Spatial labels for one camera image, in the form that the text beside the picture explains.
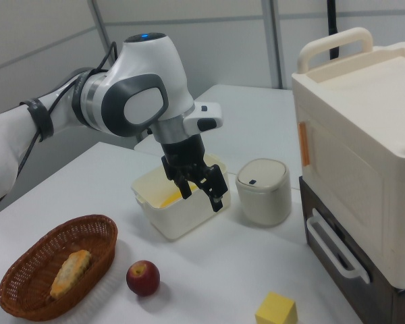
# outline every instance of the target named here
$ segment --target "white table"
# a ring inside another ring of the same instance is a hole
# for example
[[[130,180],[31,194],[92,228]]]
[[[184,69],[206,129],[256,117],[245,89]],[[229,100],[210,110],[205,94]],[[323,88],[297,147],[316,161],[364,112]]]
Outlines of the white table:
[[[299,189],[302,169],[292,91],[218,84],[197,101],[214,101],[222,107],[222,127],[201,136],[206,152],[217,155],[228,172],[237,174],[260,157],[277,159],[289,167],[291,187]],[[153,135],[138,143],[135,151],[163,156]]]
[[[242,215],[229,175],[232,204],[189,234],[168,242],[144,217],[131,183],[158,167],[158,157],[98,143],[0,212],[0,281],[10,265],[55,226],[100,213],[118,227],[115,260],[86,298],[51,323],[255,323],[269,291],[296,301],[301,324],[360,320],[306,245],[299,191],[291,215],[262,229]],[[125,276],[148,259],[161,286],[137,298]],[[0,324],[27,323],[0,308]]]

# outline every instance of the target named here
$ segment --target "drawer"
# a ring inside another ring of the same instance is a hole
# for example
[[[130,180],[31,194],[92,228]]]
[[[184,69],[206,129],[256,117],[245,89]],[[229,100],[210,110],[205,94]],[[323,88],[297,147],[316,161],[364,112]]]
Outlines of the drawer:
[[[306,239],[365,324],[405,324],[405,290],[392,287],[300,178]]]

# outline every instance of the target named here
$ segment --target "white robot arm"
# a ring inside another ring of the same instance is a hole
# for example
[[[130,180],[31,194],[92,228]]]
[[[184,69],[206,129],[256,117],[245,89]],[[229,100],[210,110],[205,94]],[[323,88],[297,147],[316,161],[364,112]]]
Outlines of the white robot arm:
[[[83,124],[123,137],[150,128],[165,153],[162,162],[168,179],[184,198],[191,195],[188,181],[194,182],[218,211],[227,186],[220,168],[203,161],[200,133],[222,125],[221,108],[194,101],[171,39],[160,33],[132,36],[109,71],[101,65],[0,114],[0,199],[12,189],[19,161],[38,135],[43,140]]]

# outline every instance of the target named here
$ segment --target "red apple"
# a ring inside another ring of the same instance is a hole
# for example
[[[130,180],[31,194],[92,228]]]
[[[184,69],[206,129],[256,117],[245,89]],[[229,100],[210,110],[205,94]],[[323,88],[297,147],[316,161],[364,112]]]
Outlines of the red apple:
[[[160,281],[158,268],[147,260],[135,262],[126,274],[129,289],[141,297],[154,294]]]

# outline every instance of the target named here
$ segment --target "yellow block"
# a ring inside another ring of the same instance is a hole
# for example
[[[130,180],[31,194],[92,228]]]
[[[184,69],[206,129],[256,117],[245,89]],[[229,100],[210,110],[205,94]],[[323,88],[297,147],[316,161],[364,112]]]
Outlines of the yellow block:
[[[297,324],[296,302],[269,292],[255,313],[257,324]]]

